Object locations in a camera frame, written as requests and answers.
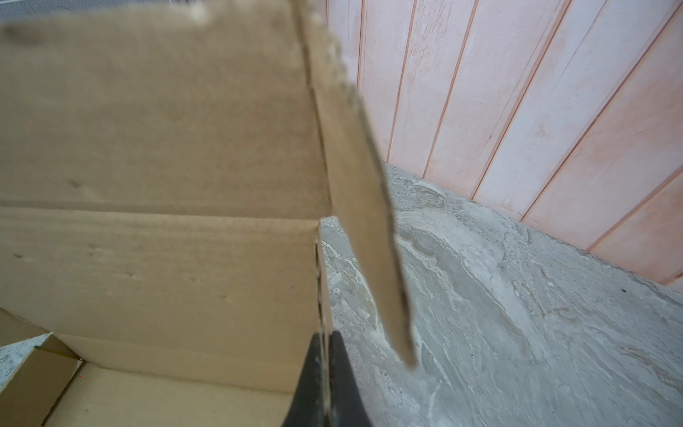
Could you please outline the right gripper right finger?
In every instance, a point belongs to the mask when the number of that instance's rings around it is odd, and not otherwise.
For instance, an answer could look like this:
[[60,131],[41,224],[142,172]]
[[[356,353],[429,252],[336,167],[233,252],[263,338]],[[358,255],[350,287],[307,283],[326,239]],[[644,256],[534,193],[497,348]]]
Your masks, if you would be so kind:
[[342,334],[334,330],[329,340],[330,425],[372,427],[350,363]]

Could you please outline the brown cardboard box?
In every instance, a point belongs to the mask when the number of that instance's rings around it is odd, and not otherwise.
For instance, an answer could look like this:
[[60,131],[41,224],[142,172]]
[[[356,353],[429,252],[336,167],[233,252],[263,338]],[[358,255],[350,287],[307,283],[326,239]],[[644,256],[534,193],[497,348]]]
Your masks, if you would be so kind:
[[279,426],[322,222],[419,359],[382,160],[310,1],[150,2],[1,25],[4,426]]

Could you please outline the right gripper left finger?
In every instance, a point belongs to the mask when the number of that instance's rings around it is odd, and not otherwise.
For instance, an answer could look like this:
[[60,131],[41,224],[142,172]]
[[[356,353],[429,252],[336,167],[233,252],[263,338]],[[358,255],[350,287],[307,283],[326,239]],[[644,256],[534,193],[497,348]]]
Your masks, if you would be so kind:
[[323,398],[321,338],[319,334],[314,334],[309,343],[295,394],[282,426],[322,427],[325,423]]

